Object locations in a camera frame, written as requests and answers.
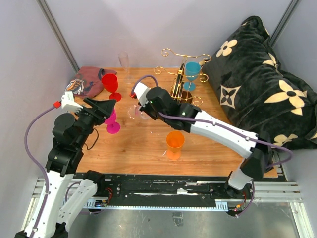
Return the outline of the clear round wine glass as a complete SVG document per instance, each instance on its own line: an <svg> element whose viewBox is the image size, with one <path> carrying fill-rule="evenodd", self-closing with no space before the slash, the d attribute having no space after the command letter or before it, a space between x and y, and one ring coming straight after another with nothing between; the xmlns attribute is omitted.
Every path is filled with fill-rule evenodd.
<svg viewBox="0 0 317 238"><path fill-rule="evenodd" d="M131 119L144 119L144 120L148 120L150 117L145 113L139 110L140 106L135 104L132 105L129 109L128 109L128 115Z"/></svg>

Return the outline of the pink wine glass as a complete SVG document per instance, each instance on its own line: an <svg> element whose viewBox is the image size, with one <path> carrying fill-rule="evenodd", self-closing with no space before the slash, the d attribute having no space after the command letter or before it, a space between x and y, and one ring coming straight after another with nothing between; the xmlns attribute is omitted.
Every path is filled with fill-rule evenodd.
<svg viewBox="0 0 317 238"><path fill-rule="evenodd" d="M106 124L106 130L108 133L116 134L119 132L120 124L118 122L116 122L115 110L113 110L110 117L105 120L104 124Z"/></svg>

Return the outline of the red wine glass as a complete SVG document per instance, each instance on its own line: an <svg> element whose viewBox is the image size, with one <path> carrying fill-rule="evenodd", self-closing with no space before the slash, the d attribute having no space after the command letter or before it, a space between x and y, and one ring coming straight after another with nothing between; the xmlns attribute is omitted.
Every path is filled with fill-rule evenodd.
<svg viewBox="0 0 317 238"><path fill-rule="evenodd" d="M119 102L122 98L118 90L118 80L115 74L106 74L102 77L102 84L104 88L110 93L109 99Z"/></svg>

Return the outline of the maroon printed t-shirt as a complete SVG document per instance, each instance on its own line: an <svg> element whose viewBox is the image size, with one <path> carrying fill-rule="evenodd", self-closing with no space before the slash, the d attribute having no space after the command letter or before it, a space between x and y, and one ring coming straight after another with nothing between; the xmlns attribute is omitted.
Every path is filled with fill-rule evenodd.
<svg viewBox="0 0 317 238"><path fill-rule="evenodd" d="M81 99L94 98L103 91L102 77L106 74L116 75L117 72L111 69L83 66L70 80L65 91L70 91L74 97Z"/></svg>

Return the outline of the orange wine glass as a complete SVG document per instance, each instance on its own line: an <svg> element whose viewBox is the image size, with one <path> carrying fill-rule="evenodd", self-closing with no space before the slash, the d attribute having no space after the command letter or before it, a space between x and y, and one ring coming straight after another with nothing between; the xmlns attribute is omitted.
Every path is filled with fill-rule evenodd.
<svg viewBox="0 0 317 238"><path fill-rule="evenodd" d="M181 149L185 143L185 136L181 131L171 131L166 137L167 156L169 159L178 160L181 156Z"/></svg>

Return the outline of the gold wire glass rack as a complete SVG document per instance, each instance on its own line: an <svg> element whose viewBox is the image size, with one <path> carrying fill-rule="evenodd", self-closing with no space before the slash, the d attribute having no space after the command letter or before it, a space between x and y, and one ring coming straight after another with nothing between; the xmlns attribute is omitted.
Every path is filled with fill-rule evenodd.
<svg viewBox="0 0 317 238"><path fill-rule="evenodd" d="M157 66L154 68L154 73L156 75L161 75L162 72L164 71L167 74L174 76L174 82L170 90L170 95L172 99L176 100L178 103L189 103L197 107L200 106L203 103L203 99L198 96L193 96L191 92L185 91L184 89L184 84L187 82L187 79L185 77L185 65L189 63L188 59L203 58L202 61L199 62L201 71L197 79L201 83L206 83L209 80L209 77L205 73L202 73L202 67L207 62L210 62L212 57L209 54L202 54L198 56L191 56L188 54L179 54L174 52L170 48L164 48L161 51L161 54L163 57L168 57L170 53L172 53L175 56L182 57L182 62L178 71L176 73L173 73L173 72L169 72L166 68L162 66Z"/></svg>

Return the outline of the clear champagne flute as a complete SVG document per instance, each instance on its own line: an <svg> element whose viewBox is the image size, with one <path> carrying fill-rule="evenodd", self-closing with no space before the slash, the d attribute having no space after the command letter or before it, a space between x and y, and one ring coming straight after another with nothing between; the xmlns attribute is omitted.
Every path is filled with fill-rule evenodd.
<svg viewBox="0 0 317 238"><path fill-rule="evenodd" d="M129 64L128 53L126 51L121 51L118 54L118 59L119 59L121 67L125 71L125 78L124 78L125 83L126 84L131 84L133 82L133 77L130 75L130 71L129 71L130 64Z"/></svg>

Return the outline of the blue wine glass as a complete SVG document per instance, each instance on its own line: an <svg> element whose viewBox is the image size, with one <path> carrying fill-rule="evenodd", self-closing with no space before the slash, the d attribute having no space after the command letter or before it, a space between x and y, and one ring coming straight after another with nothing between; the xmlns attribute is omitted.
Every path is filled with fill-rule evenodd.
<svg viewBox="0 0 317 238"><path fill-rule="evenodd" d="M184 84L185 91L192 92L196 89L194 81L198 78L201 67L197 62L189 62L185 65L185 77L187 82Z"/></svg>

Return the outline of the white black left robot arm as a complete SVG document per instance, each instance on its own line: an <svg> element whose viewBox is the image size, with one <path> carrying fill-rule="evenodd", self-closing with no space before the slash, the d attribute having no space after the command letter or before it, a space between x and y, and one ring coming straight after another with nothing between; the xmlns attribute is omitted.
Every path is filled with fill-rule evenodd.
<svg viewBox="0 0 317 238"><path fill-rule="evenodd" d="M63 95L51 110L62 108L67 112L54 122L53 147L46 166L38 161L45 182L38 205L28 226L15 234L17 238L66 238L69 230L86 202L106 191L104 174L87 171L77 190L67 200L66 192L84 153L83 147L94 127L108 119L115 100L84 99L89 107L76 103L71 96Z"/></svg>

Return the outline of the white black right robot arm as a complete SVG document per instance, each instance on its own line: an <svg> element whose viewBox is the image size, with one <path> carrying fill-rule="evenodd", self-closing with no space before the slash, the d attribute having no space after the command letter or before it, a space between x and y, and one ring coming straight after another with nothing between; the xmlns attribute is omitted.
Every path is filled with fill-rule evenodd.
<svg viewBox="0 0 317 238"><path fill-rule="evenodd" d="M207 137L238 153L242 162L228 176L224 192L236 198L252 180L262 179L272 162L267 132L245 131L220 121L199 107L178 103L161 87L148 88L138 83L134 89L140 111L154 120L161 120L172 128Z"/></svg>

